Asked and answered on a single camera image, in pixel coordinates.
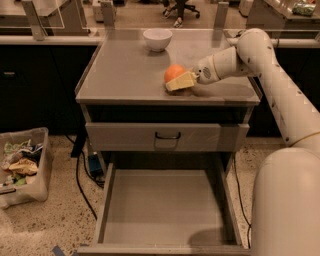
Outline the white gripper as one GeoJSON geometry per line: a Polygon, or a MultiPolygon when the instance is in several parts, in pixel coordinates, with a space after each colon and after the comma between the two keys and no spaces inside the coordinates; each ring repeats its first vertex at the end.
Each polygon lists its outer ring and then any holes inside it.
{"type": "Polygon", "coordinates": [[[196,81],[199,84],[211,84],[220,78],[214,66],[214,56],[210,55],[199,60],[193,67],[193,72],[186,71],[178,76],[172,77],[165,83],[168,91],[176,91],[193,87],[196,81]]]}

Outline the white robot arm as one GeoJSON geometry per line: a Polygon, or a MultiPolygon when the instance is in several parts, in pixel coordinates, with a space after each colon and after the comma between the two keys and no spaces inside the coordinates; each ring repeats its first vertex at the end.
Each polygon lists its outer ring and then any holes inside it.
{"type": "Polygon", "coordinates": [[[249,29],[190,70],[169,67],[164,81],[175,91],[246,75],[259,79],[286,145],[255,177],[251,256],[320,256],[320,113],[278,63],[268,34],[249,29]]]}

